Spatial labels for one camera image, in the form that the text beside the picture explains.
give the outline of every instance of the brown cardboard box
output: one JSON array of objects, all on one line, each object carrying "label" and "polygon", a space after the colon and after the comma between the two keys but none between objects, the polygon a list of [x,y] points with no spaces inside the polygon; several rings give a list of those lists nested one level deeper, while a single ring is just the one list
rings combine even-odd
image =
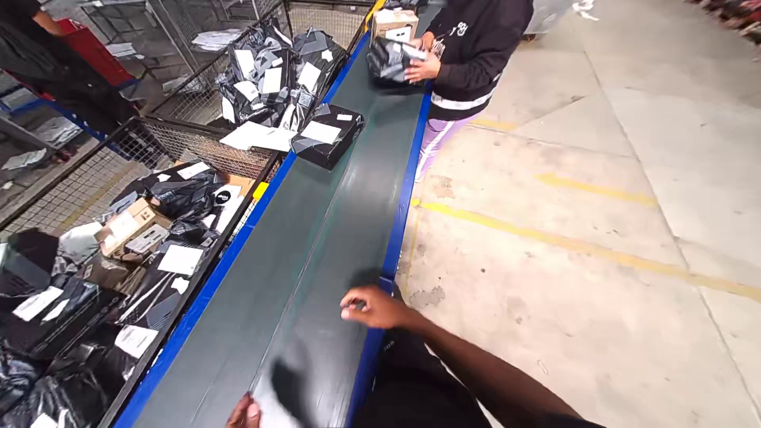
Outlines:
[{"label": "brown cardboard box", "polygon": [[372,36],[381,36],[400,42],[415,38],[418,17],[414,11],[381,9],[373,14]]},{"label": "brown cardboard box", "polygon": [[109,220],[95,238],[104,256],[119,259],[125,254],[125,246],[137,254],[155,250],[166,238],[171,224],[171,220],[141,198]]}]

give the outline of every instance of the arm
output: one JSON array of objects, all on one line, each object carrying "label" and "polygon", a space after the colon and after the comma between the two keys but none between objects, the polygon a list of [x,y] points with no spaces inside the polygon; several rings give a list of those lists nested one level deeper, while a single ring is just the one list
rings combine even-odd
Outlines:
[{"label": "arm", "polygon": [[[364,308],[356,308],[358,301],[365,302]],[[581,419],[531,376],[433,324],[376,286],[349,290],[341,306],[344,319],[369,327],[401,327],[421,336],[503,426],[533,426],[549,415]]]}]

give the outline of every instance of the hand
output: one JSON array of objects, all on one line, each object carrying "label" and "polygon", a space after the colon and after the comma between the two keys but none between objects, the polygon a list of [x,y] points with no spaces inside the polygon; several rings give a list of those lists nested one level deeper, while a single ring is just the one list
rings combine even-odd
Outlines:
[{"label": "hand", "polygon": [[[365,306],[357,308],[359,301],[363,301]],[[409,327],[419,316],[377,286],[350,289],[341,299],[341,307],[341,318],[376,328]]]},{"label": "hand", "polygon": [[246,394],[235,404],[233,413],[230,415],[224,428],[259,428],[259,422],[262,419],[262,411],[252,397],[251,393]]},{"label": "hand", "polygon": [[441,69],[441,61],[433,53],[428,53],[425,61],[413,59],[409,62],[409,68],[405,70],[404,77],[410,83],[421,81],[427,78],[436,78]]}]

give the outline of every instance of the parcel pile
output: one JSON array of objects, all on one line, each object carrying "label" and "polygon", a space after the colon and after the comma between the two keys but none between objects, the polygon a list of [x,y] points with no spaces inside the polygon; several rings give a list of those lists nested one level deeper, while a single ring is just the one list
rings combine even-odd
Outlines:
[{"label": "parcel pile", "polygon": [[97,425],[253,183],[177,164],[91,223],[0,244],[0,426]]}]

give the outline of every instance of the person's legs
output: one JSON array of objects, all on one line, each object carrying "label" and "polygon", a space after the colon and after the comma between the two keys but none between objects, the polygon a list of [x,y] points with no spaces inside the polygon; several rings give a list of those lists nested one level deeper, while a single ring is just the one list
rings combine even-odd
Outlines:
[{"label": "person's legs", "polygon": [[433,159],[438,155],[438,151],[444,147],[445,142],[474,117],[466,117],[460,120],[428,119],[423,133],[423,143],[420,145],[418,169],[415,171],[416,183],[423,179],[425,172],[433,165]]}]

